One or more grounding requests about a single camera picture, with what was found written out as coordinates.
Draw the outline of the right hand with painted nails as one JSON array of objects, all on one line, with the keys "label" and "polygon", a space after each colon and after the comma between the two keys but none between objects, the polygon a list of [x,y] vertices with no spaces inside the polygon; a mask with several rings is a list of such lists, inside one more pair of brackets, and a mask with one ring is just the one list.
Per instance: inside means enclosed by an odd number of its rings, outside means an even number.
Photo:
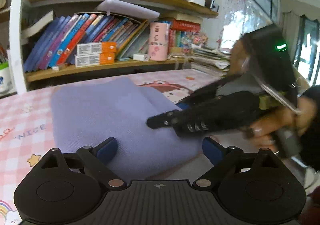
[{"label": "right hand with painted nails", "polygon": [[269,148],[277,151],[277,146],[271,133],[283,127],[294,127],[299,136],[311,126],[317,115],[316,102],[308,97],[298,98],[300,114],[295,115],[287,107],[280,107],[252,123],[247,129],[247,138],[257,148]]}]

